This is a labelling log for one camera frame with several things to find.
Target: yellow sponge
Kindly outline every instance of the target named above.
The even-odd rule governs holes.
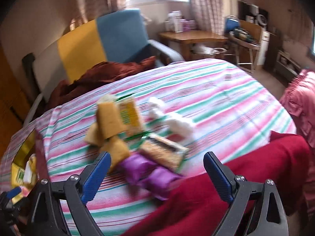
[[[100,149],[100,152],[106,151],[111,155],[111,167],[108,173],[111,173],[117,164],[130,156],[129,148],[126,143],[118,136],[111,137]]]
[[[86,141],[90,145],[96,145],[99,147],[104,144],[104,138],[100,133],[96,122],[90,126],[89,131],[86,133],[84,141]]]
[[[103,139],[126,131],[120,113],[114,102],[99,103],[96,112],[97,123]]]

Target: screw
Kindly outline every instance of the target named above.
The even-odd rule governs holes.
[[[237,180],[237,181],[245,181],[245,177],[242,176],[242,175],[237,175],[237,176],[236,176],[236,180]]]
[[[70,180],[71,181],[76,181],[76,180],[78,180],[79,179],[79,176],[78,175],[72,175],[72,176],[70,176]]]
[[[269,185],[274,185],[275,182],[272,179],[267,179],[267,184]]]
[[[47,183],[48,183],[48,179],[42,179],[42,180],[40,181],[40,183],[41,183],[41,184],[47,184]]]

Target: gray armrest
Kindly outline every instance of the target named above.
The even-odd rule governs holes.
[[[153,48],[157,49],[159,52],[169,57],[171,62],[185,61],[181,54],[174,51],[170,47],[167,47],[164,44],[157,42],[156,40],[149,40],[149,44]]]
[[[43,94],[40,93],[37,98],[35,99],[30,111],[28,112],[25,120],[24,120],[24,123],[23,123],[23,128],[26,127],[33,119],[34,117],[34,114],[37,110],[37,107],[39,106],[39,103],[41,102],[41,100],[43,99]]]

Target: wooden side table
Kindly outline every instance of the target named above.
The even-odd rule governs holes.
[[[181,55],[186,61],[190,61],[190,47],[192,43],[200,42],[225,42],[228,38],[208,31],[193,30],[183,33],[161,32],[159,33],[161,43],[168,46],[169,41],[179,43],[181,47]]]

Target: table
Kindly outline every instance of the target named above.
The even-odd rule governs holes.
[[[208,31],[192,30],[183,33],[162,32],[159,33],[161,43],[168,46],[168,41],[177,42],[181,47],[181,55],[186,61],[191,61],[190,44],[200,42],[225,42],[228,38]]]
[[[188,147],[180,172],[184,176],[205,173],[204,154],[213,151],[225,163],[269,142],[270,131],[295,133],[292,118],[260,83],[238,67],[218,59],[203,59],[159,67],[88,92],[47,111],[18,131],[0,163],[0,192],[11,189],[11,162],[36,128],[44,138],[44,151],[53,182],[80,174],[93,163],[98,150],[84,137],[96,121],[96,102],[107,93],[122,97],[134,93],[147,129]],[[165,112],[192,119],[196,129],[190,138],[173,134],[161,120],[148,115],[149,98],[166,103]],[[134,151],[140,141],[128,143]],[[130,188],[115,172],[103,180],[87,208],[104,235],[120,235],[157,208],[151,194]],[[61,202],[72,235],[79,235],[65,201]]]

